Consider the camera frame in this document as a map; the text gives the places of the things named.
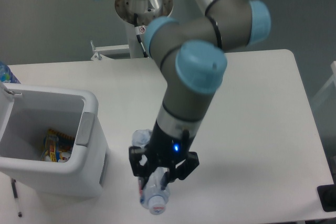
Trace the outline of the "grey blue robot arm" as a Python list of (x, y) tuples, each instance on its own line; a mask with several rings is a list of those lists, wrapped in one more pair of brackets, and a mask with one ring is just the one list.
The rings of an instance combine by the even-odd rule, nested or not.
[(154, 60), (167, 90), (147, 145), (129, 148), (133, 174), (145, 187), (158, 167), (167, 171), (161, 187), (184, 180), (199, 164), (190, 151), (227, 67), (225, 52), (265, 40), (271, 30), (267, 6), (259, 0), (196, 0), (202, 18), (180, 24), (164, 16), (163, 0), (125, 0), (126, 20), (145, 25), (138, 40)]

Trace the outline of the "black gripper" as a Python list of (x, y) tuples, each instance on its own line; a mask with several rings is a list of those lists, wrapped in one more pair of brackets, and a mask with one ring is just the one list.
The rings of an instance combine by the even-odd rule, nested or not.
[[(190, 152), (194, 141), (189, 131), (184, 130), (179, 137), (165, 133), (155, 123), (148, 145), (145, 147), (130, 146), (129, 162), (136, 177), (149, 177), (157, 167), (168, 168), (164, 173), (164, 189), (176, 179), (186, 179), (199, 165), (198, 154)], [(141, 165), (142, 157), (147, 158)]]

